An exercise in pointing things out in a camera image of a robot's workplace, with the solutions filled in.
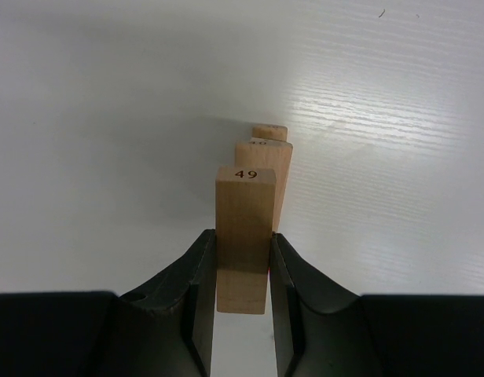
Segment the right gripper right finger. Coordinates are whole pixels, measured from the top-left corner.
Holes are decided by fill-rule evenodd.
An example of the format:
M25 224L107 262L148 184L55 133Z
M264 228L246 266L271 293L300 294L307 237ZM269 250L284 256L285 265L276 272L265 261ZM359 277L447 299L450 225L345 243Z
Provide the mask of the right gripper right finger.
M269 278L280 376L484 376L484 296L356 295L280 233Z

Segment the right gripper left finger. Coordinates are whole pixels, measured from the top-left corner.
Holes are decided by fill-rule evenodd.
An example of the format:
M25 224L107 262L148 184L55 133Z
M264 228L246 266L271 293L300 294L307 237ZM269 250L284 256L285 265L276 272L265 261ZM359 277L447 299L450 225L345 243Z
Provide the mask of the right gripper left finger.
M124 295L0 294L0 376L207 376L215 231Z

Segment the wood block seven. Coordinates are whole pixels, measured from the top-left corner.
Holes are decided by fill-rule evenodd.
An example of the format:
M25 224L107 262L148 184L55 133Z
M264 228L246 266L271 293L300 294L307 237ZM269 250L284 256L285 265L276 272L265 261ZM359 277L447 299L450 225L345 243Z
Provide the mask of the wood block seven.
M266 311L276 175L271 169L220 167L215 179L217 311Z

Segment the wood block five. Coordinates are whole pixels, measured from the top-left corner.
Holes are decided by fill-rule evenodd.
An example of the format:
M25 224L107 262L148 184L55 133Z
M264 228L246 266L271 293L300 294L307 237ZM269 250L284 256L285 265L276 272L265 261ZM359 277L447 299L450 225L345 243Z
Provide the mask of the wood block five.
M277 232L280 224L292 151L291 143L259 137L252 137L250 141L237 142L235 146L237 167L273 169L275 172L277 183L273 212L274 232Z

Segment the wood block six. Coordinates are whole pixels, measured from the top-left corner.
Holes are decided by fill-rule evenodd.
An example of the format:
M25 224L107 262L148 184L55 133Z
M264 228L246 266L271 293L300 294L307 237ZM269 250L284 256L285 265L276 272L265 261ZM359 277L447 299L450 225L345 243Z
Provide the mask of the wood block six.
M256 124L252 127L251 136L286 142L288 139L288 128L286 126L272 124Z

